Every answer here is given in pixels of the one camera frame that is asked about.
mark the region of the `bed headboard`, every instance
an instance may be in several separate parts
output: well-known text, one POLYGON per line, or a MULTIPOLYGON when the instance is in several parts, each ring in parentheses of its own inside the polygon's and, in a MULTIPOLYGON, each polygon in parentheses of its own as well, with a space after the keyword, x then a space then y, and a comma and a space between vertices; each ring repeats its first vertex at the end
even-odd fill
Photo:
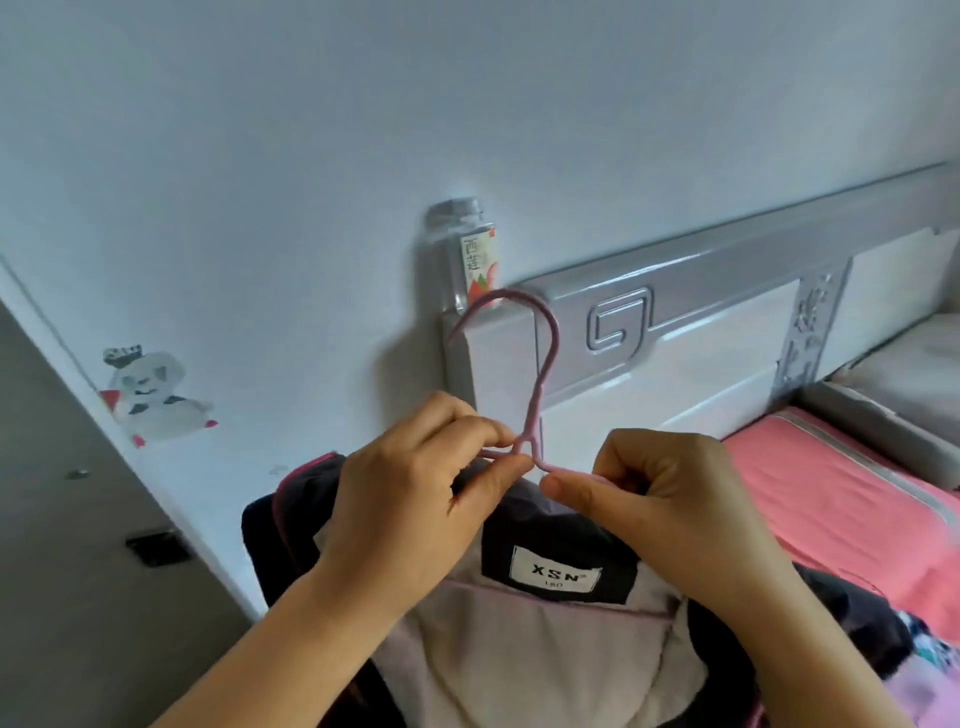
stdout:
MULTIPOLYGON (((614 427, 739 429, 931 313, 958 227, 944 164, 524 281, 560 322, 544 458, 589 469, 614 427)), ((520 430, 549 336, 522 306, 481 311, 447 348, 451 391, 520 430)))

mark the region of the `bedding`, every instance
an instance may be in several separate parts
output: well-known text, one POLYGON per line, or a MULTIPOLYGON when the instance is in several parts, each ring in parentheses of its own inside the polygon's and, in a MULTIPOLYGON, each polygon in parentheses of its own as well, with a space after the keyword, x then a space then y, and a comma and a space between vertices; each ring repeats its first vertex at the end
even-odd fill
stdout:
POLYGON ((726 442, 795 561, 883 595, 960 642, 960 497, 794 407, 726 442))
POLYGON ((960 313, 931 316, 831 381, 960 447, 960 313))
POLYGON ((948 491, 960 488, 960 447, 866 395, 818 381, 801 390, 799 403, 926 482, 948 491))

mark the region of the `bottle label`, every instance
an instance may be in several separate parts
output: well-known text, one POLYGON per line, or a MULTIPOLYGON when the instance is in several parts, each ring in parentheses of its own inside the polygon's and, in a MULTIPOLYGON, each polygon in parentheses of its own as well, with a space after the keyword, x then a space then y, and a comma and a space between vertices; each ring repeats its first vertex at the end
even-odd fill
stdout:
POLYGON ((467 303, 499 287, 500 258, 496 250, 496 229, 460 238, 460 252, 467 278, 467 303))

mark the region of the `pink hanger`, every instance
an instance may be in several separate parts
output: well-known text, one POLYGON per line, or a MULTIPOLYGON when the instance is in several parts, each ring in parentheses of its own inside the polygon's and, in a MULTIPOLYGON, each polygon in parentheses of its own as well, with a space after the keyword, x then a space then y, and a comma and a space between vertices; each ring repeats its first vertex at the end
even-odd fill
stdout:
MULTIPOLYGON (((516 439, 514 440, 514 446, 511 448, 510 454, 522 452, 523 444, 530 443, 530 454, 533 455, 534 465, 536 465, 542 471, 545 473, 555 473, 556 471, 567 470, 567 468, 559 468, 556 465, 550 465, 549 463, 543 462, 541 459, 542 448, 540 447, 540 436, 537 433, 538 427, 540 426, 540 404, 543 401, 543 383, 550 374, 550 370, 553 368, 553 363, 557 358, 557 351, 560 349, 560 324, 557 323, 557 317, 553 315, 553 311, 550 310, 547 304, 537 296, 527 293, 526 291, 519 291, 515 288, 494 289, 493 291, 485 293, 483 296, 470 304, 468 309, 464 311, 464 315, 460 318, 460 321, 458 321, 457 325, 453 327, 453 330, 450 332, 447 341, 452 340, 464 329, 464 326, 467 325, 467 322, 470 320, 473 314, 475 314, 488 303, 497 301, 499 299, 508 299, 509 301, 522 303, 528 308, 533 308, 535 312, 539 311, 543 318, 546 319, 546 323, 550 326, 550 349, 547 351, 546 357, 543 359, 543 366, 540 369, 540 373, 537 374, 537 381, 534 383, 534 391, 530 396, 530 403, 527 405, 527 419, 523 424, 523 431, 516 436, 516 439)), ((480 456, 489 460, 495 460, 496 458, 503 457, 506 454, 508 453, 493 449, 480 450, 480 456)))

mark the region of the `left hand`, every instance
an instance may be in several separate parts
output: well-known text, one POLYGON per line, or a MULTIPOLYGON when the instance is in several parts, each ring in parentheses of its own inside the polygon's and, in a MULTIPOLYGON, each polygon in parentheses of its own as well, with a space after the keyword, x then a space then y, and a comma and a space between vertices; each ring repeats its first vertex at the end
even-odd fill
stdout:
POLYGON ((481 448, 514 441, 504 424, 438 392, 412 416, 347 458, 315 568, 343 595, 399 619, 460 560, 527 455, 493 461, 458 495, 450 485, 481 448))

